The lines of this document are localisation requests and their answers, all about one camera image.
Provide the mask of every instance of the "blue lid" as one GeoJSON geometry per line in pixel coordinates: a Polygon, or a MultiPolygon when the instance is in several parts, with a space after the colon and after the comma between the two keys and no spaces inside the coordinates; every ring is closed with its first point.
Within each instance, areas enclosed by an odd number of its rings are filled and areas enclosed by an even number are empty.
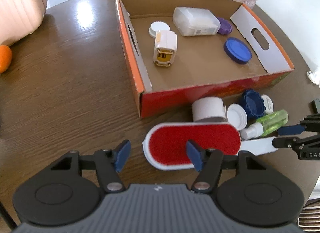
{"type": "Polygon", "coordinates": [[[248,119],[259,118],[264,116],[266,107],[260,94],[252,89],[244,91],[239,101],[239,105],[243,107],[247,113],[248,119]]]}
{"type": "Polygon", "coordinates": [[[235,37],[228,38],[223,48],[226,54],[239,64],[246,64],[252,58],[248,46],[235,37]]]}

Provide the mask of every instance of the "red brush surface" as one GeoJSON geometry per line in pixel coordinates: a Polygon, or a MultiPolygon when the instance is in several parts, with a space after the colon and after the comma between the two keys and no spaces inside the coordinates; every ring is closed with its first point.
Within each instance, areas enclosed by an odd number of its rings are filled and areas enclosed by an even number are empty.
{"type": "Polygon", "coordinates": [[[235,155],[241,145],[239,132],[229,124],[166,126],[151,135],[150,153],[164,165],[190,164],[186,153],[189,139],[204,149],[219,149],[225,155],[235,155]]]}

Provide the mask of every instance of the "crumpled white tissue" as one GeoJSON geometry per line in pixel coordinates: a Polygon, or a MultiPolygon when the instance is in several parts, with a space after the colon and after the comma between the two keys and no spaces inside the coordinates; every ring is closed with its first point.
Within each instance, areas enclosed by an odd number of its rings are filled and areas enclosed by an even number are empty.
{"type": "Polygon", "coordinates": [[[307,71],[307,75],[313,84],[320,87],[320,68],[316,68],[314,72],[307,71]]]}

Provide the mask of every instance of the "metal screw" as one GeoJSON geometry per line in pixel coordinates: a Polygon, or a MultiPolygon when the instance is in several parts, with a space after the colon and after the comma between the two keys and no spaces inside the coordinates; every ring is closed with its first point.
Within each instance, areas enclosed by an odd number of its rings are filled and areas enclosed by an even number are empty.
{"type": "Polygon", "coordinates": [[[197,190],[207,190],[210,188],[210,184],[205,181],[198,181],[195,183],[195,188],[197,190]]]}
{"type": "Polygon", "coordinates": [[[111,190],[111,191],[121,190],[122,189],[122,184],[119,183],[119,182],[111,182],[111,183],[108,183],[107,189],[111,190]]]}

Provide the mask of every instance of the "orange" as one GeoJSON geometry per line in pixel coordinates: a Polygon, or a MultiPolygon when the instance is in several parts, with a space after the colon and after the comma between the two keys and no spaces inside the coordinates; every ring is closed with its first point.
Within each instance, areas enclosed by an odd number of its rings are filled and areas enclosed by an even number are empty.
{"type": "Polygon", "coordinates": [[[0,73],[5,72],[10,66],[12,51],[7,45],[0,45],[0,73]]]}

